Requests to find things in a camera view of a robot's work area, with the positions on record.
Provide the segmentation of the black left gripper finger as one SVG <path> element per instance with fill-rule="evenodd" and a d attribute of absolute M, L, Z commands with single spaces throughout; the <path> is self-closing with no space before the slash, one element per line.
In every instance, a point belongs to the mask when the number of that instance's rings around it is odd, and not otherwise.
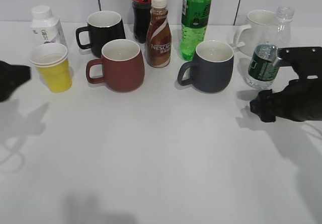
<path fill-rule="evenodd" d="M 1 60 L 1 102 L 31 79 L 31 68 L 26 65 L 12 65 Z"/>

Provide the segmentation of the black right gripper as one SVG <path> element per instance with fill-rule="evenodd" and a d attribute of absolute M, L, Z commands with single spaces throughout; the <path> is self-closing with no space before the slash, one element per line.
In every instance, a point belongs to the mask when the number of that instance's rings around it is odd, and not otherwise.
<path fill-rule="evenodd" d="M 291 66 L 299 80 L 291 80 L 278 93 L 260 91 L 250 101 L 250 111 L 262 122 L 275 122 L 276 116 L 295 122 L 321 121 L 321 46 L 278 48 L 276 56 L 277 66 Z"/>

